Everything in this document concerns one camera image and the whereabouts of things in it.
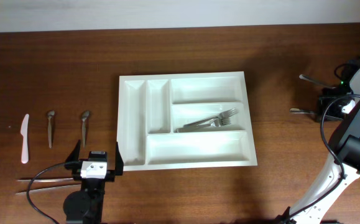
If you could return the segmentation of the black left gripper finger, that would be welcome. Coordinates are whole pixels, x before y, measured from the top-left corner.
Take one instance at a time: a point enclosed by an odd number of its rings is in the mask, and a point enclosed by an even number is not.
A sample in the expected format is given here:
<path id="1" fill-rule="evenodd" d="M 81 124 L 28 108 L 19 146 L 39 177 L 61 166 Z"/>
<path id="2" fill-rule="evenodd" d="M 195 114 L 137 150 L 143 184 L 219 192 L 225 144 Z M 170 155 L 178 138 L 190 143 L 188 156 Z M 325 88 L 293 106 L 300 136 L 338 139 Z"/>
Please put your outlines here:
<path id="1" fill-rule="evenodd" d="M 72 152 L 69 154 L 65 162 L 78 162 L 79 161 L 79 154 L 80 154 L 80 148 L 81 148 L 81 140 L 79 139 L 72 150 Z"/>
<path id="2" fill-rule="evenodd" d="M 121 153 L 119 151 L 119 144 L 116 143 L 116 149 L 115 149 L 115 176 L 123 175 L 124 172 L 124 162 L 121 156 Z"/>

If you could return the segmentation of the metal tablespoon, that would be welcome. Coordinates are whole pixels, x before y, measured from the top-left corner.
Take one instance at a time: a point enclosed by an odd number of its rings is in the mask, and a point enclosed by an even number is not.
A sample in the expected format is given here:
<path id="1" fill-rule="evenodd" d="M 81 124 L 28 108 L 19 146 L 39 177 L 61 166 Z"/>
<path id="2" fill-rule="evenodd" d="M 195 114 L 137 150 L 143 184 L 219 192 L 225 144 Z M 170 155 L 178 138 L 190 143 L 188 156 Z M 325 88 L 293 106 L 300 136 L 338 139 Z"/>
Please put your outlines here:
<path id="1" fill-rule="evenodd" d="M 290 108 L 289 112 L 293 114 L 316 114 L 315 111 L 303 110 L 300 108 Z"/>
<path id="2" fill-rule="evenodd" d="M 311 82 L 311 83 L 313 83 L 315 85 L 319 85 L 319 86 L 322 86 L 324 88 L 329 88 L 329 89 L 334 89 L 335 88 L 334 86 L 330 86 L 330 85 L 328 85 L 326 83 L 323 83 L 323 82 L 321 82 L 319 80 L 313 79 L 313 78 L 308 77 L 308 76 L 303 75 L 303 74 L 299 75 L 299 79 Z"/>

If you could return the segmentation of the metal fork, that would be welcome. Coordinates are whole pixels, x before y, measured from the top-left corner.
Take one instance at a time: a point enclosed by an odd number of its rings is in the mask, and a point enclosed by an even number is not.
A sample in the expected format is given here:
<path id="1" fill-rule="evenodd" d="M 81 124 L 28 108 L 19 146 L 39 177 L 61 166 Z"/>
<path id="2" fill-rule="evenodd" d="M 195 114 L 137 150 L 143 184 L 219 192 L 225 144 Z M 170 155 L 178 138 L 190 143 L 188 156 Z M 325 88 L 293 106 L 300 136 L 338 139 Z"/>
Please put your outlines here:
<path id="1" fill-rule="evenodd" d="M 199 124 L 206 123 L 208 121 L 213 121 L 215 119 L 219 119 L 220 121 L 229 121 L 230 117 L 232 117 L 238 113 L 239 113 L 239 110 L 237 108 L 231 108 L 230 110 L 223 111 L 215 116 L 211 116 L 211 117 L 199 120 L 199 121 L 195 121 L 193 123 L 184 124 L 183 127 L 187 128 L 189 126 L 196 126 Z"/>
<path id="2" fill-rule="evenodd" d="M 189 126 L 183 126 L 182 128 L 177 128 L 174 132 L 175 133 L 185 133 L 185 132 L 191 132 L 191 131 L 196 131 L 199 129 L 203 129 L 203 128 L 218 128 L 218 127 L 222 127 L 222 126 L 227 126 L 230 125 L 231 119 L 230 118 L 215 118 L 215 119 L 211 119 L 205 123 L 201 123 L 201 124 L 192 124 Z"/>

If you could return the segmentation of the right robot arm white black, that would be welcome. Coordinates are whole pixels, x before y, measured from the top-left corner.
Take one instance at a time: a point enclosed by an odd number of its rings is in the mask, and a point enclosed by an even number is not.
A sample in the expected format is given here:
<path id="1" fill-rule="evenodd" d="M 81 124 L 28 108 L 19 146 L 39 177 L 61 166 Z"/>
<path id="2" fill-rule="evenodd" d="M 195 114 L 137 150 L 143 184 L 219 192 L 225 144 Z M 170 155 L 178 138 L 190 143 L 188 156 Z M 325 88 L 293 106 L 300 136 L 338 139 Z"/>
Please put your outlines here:
<path id="1" fill-rule="evenodd" d="M 360 178 L 360 58 L 339 65 L 340 83 L 324 85 L 316 120 L 338 121 L 323 143 L 325 165 L 279 223 L 321 223 Z M 126 171 L 257 164 L 243 72 L 134 75 L 119 78 L 118 156 Z"/>

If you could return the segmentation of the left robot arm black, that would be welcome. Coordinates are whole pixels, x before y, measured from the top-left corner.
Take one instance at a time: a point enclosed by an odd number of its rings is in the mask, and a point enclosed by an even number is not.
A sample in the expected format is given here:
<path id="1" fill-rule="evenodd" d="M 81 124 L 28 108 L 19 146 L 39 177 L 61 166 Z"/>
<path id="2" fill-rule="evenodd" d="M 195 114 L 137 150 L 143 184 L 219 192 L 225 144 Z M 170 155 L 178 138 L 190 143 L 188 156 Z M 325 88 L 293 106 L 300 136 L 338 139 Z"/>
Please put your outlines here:
<path id="1" fill-rule="evenodd" d="M 67 223 L 101 223 L 105 185 L 123 175 L 124 162 L 116 148 L 115 168 L 108 169 L 108 153 L 91 151 L 80 159 L 81 141 L 65 160 L 64 167 L 72 172 L 72 179 L 81 182 L 80 190 L 72 192 L 63 203 Z"/>

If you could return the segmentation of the small metal teaspoon right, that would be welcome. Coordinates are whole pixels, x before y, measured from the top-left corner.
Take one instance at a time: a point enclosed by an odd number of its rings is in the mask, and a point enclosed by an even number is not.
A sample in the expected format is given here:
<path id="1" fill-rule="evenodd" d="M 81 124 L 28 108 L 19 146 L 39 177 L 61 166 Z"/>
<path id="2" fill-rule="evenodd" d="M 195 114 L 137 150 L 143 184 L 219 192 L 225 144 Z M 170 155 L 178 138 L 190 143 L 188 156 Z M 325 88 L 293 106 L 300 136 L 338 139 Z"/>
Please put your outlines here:
<path id="1" fill-rule="evenodd" d="M 86 127 L 86 122 L 87 119 L 90 116 L 90 111 L 86 110 L 81 114 L 81 121 L 82 121 L 82 125 L 81 125 L 81 134 L 82 134 L 82 146 L 83 148 L 86 147 L 86 134 L 87 134 L 87 127 Z"/>

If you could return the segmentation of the small metal teaspoon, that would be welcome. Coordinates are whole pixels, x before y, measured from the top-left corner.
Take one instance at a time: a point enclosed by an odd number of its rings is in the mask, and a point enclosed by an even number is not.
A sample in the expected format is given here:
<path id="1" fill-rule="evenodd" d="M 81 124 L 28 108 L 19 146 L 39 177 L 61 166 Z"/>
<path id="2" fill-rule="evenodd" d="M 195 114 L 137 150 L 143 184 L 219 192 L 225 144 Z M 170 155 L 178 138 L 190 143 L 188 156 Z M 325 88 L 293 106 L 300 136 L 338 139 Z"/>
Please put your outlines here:
<path id="1" fill-rule="evenodd" d="M 81 125 L 81 134 L 82 134 L 82 146 L 83 148 L 86 147 L 86 134 L 87 134 L 87 127 L 86 127 L 86 122 L 87 119 L 90 116 L 90 111 L 86 110 L 81 114 L 81 121 L 82 121 L 82 125 Z"/>
<path id="2" fill-rule="evenodd" d="M 51 110 L 47 113 L 47 119 L 48 119 L 48 146 L 51 149 L 52 148 L 52 119 L 55 116 L 55 111 Z"/>

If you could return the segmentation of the small metal teaspoon left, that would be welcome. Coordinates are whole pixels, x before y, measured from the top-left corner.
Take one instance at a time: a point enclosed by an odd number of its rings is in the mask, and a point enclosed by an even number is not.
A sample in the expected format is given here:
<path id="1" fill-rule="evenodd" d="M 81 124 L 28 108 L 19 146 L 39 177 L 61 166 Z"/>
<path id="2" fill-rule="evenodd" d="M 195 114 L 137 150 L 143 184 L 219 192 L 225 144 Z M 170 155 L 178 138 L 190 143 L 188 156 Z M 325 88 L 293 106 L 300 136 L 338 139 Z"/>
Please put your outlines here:
<path id="1" fill-rule="evenodd" d="M 48 146 L 51 149 L 52 148 L 52 119 L 55 116 L 55 111 L 51 110 L 47 113 L 47 119 L 48 119 Z"/>

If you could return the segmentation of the white plastic knife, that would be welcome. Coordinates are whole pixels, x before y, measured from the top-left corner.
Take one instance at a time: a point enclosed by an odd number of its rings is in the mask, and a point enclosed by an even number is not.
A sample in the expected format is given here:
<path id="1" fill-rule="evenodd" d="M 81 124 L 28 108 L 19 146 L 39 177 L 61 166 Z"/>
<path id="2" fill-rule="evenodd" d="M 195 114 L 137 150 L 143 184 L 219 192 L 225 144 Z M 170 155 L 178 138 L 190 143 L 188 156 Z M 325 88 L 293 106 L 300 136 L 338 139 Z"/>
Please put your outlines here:
<path id="1" fill-rule="evenodd" d="M 24 116 L 21 124 L 21 135 L 22 135 L 22 152 L 21 152 L 21 162 L 23 164 L 28 163 L 29 161 L 29 147 L 28 147 L 28 123 L 29 123 L 29 114 Z"/>

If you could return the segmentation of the white plastic cutlery tray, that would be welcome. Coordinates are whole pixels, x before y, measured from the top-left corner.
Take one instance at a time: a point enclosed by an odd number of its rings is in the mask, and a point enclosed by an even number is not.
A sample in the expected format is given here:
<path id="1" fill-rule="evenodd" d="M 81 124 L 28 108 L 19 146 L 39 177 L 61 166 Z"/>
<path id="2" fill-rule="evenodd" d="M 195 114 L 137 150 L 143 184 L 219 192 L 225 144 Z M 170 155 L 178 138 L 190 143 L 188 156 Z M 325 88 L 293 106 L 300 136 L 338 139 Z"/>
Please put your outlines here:
<path id="1" fill-rule="evenodd" d="M 230 125 L 174 132 L 231 108 Z M 119 77 L 117 142 L 126 171 L 256 165 L 244 73 Z"/>

